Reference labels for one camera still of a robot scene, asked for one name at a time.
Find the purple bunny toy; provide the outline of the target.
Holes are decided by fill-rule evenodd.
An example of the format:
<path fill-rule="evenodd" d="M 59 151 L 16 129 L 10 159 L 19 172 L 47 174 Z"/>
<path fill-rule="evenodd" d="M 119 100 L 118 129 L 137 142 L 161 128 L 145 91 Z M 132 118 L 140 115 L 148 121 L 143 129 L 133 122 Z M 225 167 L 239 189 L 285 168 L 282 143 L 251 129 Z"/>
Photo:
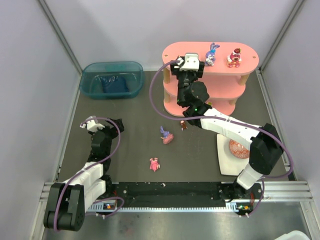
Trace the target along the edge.
<path fill-rule="evenodd" d="M 213 67 L 216 61 L 216 51 L 220 47 L 219 44 L 212 42 L 210 45 L 210 50 L 205 54 L 205 66 Z"/>

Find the small brown toy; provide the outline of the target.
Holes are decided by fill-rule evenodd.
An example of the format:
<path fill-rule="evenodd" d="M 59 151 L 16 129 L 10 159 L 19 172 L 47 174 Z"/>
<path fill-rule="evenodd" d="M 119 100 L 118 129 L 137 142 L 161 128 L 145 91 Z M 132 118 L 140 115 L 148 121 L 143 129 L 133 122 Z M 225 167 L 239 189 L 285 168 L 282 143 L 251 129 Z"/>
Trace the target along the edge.
<path fill-rule="evenodd" d="M 186 130 L 188 128 L 187 125 L 186 125 L 186 122 L 184 120 L 180 121 L 180 126 L 181 126 L 181 130 L 182 131 Z"/>

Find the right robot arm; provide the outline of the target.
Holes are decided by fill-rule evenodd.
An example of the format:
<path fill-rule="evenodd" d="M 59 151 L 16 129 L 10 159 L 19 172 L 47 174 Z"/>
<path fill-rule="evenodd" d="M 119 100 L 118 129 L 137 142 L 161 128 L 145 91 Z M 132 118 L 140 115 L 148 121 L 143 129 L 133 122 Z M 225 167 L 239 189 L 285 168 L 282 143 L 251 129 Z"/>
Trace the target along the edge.
<path fill-rule="evenodd" d="M 284 153 L 276 128 L 271 124 L 251 125 L 224 115 L 206 101 L 209 98 L 202 77 L 205 64 L 186 68 L 183 59 L 170 62 L 170 71 L 178 80 L 177 104 L 185 108 L 185 120 L 198 128 L 213 131 L 238 142 L 249 150 L 249 161 L 233 182 L 232 198 L 242 198 L 260 178 L 273 170 Z"/>

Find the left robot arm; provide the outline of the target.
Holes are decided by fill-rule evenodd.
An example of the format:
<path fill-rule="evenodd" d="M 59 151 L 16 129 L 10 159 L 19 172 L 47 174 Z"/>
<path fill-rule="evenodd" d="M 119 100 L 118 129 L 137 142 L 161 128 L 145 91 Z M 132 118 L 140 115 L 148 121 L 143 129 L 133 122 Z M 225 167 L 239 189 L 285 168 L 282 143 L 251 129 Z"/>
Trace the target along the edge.
<path fill-rule="evenodd" d="M 113 139 L 120 139 L 125 127 L 120 118 L 105 121 L 106 125 L 90 116 L 80 124 L 90 134 L 89 157 L 74 176 L 50 187 L 43 218 L 46 229 L 77 232 L 92 205 L 110 202 L 110 208 L 116 210 L 122 200 L 116 195 L 108 170 L 115 153 L 111 149 Z"/>

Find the strawberry bear cake toy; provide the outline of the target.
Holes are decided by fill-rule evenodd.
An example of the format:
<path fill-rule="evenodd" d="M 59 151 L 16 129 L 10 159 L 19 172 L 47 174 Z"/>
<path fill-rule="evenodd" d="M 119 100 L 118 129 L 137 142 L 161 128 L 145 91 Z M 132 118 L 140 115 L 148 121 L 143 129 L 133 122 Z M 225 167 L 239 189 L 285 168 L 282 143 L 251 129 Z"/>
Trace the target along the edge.
<path fill-rule="evenodd" d="M 236 48 L 233 52 L 227 56 L 226 65 L 228 68 L 238 68 L 241 65 L 241 49 Z"/>

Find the purple figure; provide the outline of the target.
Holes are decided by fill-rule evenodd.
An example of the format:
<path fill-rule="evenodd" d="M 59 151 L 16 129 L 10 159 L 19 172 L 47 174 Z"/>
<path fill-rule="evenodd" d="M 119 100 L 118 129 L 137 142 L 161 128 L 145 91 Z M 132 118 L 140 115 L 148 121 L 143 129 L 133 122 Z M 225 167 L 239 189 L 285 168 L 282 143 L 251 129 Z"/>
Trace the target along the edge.
<path fill-rule="evenodd" d="M 164 130 L 164 128 L 161 126 L 160 127 L 160 132 L 162 134 L 162 142 L 163 144 L 169 144 L 173 139 L 174 139 L 174 135 L 172 133 L 170 133 L 169 131 Z"/>

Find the pink pig toy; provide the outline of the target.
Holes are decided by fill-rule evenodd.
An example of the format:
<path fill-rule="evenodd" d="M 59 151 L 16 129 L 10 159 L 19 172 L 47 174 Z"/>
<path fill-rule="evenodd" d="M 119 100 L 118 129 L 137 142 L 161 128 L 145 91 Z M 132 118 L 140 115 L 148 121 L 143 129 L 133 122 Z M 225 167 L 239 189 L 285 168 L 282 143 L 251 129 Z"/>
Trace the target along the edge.
<path fill-rule="evenodd" d="M 157 171 L 161 167 L 157 157 L 150 158 L 149 161 L 150 161 L 149 169 L 152 170 L 153 172 Z"/>

